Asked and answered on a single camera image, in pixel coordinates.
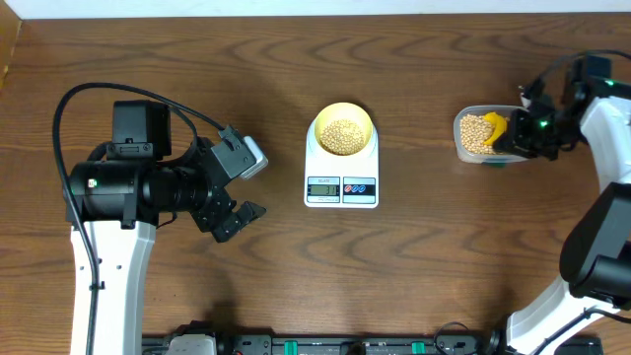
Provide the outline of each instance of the white scale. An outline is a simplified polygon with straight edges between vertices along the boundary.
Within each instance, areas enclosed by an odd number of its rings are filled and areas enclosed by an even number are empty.
[[[338,156],[320,146],[316,138],[317,127],[336,118],[353,119],[364,126],[370,124],[372,134],[361,151]],[[310,125],[305,161],[305,204],[324,208],[375,208],[379,204],[379,138],[368,114],[359,106],[333,104],[323,109]]]

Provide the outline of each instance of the white robotic arm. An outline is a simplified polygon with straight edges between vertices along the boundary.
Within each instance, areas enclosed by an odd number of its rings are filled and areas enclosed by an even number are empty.
[[[156,239],[156,226],[137,222],[134,229],[123,230],[119,221],[85,222],[84,225],[99,256],[99,270],[105,283],[99,292],[94,354],[138,354],[142,339],[145,276]],[[79,231],[71,232],[70,241],[76,271],[70,354],[85,355],[92,294],[91,269]]]
[[[610,80],[605,80],[604,83],[617,85]],[[580,119],[580,128],[592,148],[600,191],[605,191],[613,182],[631,183],[631,100],[619,97],[592,98]],[[620,217],[624,218],[624,216],[613,216],[608,222],[604,222],[602,227],[614,230],[615,226],[612,225],[622,224]],[[586,223],[588,222],[582,222],[584,226],[579,225],[579,227],[585,227]],[[591,232],[588,228],[583,229],[586,234]],[[581,233],[581,231],[575,230],[574,233]],[[626,241],[624,236],[622,235],[622,239],[615,240],[611,236],[612,241],[606,239],[609,236],[601,236],[601,242],[608,245],[615,244],[616,246],[612,249],[621,250]],[[618,257],[615,252],[610,256]],[[596,262],[600,260],[597,259],[597,255],[593,255],[593,258],[596,260],[594,264],[596,267]],[[561,262],[565,261],[567,259],[562,257]],[[629,271],[624,270],[620,274],[625,276],[610,280],[610,282],[627,282]],[[509,317],[506,326],[506,348],[510,349],[508,352],[552,355],[557,347],[571,336],[602,318],[600,314],[585,317],[585,311],[601,310],[610,314],[620,311],[619,302],[614,304],[612,298],[580,296],[582,297],[573,295],[570,283],[559,275],[534,302]]]

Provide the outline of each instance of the wood grain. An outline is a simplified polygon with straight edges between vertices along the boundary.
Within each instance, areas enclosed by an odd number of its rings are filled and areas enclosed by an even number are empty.
[[[270,165],[233,196],[268,214],[224,245],[189,216],[160,230],[144,331],[190,320],[278,333],[491,329],[558,273],[562,243],[597,197],[590,151],[503,169],[462,163],[453,120],[517,105],[559,55],[631,50],[629,15],[29,21],[0,94],[0,353],[67,353],[74,273],[51,151],[61,96],[89,81],[157,92],[253,136]],[[615,61],[619,80],[631,65]],[[114,100],[91,91],[62,124],[67,166],[108,139]],[[381,204],[303,204],[305,134],[328,104],[363,103],[380,132]],[[200,135],[216,137],[199,122]],[[174,145],[187,128],[174,122]],[[628,328],[588,332],[626,354]]]
[[[4,76],[9,71],[13,48],[18,40],[22,21],[9,8],[4,0],[0,1],[0,89]]]

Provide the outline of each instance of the clear plastic container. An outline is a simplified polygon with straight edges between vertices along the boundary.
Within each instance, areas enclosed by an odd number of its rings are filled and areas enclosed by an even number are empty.
[[[469,106],[463,109],[454,120],[454,141],[456,142],[457,156],[466,163],[490,163],[490,164],[503,164],[503,163],[516,163],[526,160],[524,157],[519,157],[510,154],[475,154],[471,153],[462,146],[462,139],[460,137],[460,121],[467,114],[484,115],[488,112],[497,112],[497,114],[510,117],[511,112],[515,109],[524,109],[519,106],[505,106],[505,105],[485,105],[485,106]]]

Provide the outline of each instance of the scale display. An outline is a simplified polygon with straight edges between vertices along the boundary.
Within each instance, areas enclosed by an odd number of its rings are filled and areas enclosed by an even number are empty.
[[[337,185],[312,185],[310,195],[337,196]]]
[[[339,203],[339,177],[309,177],[307,201],[314,203]]]

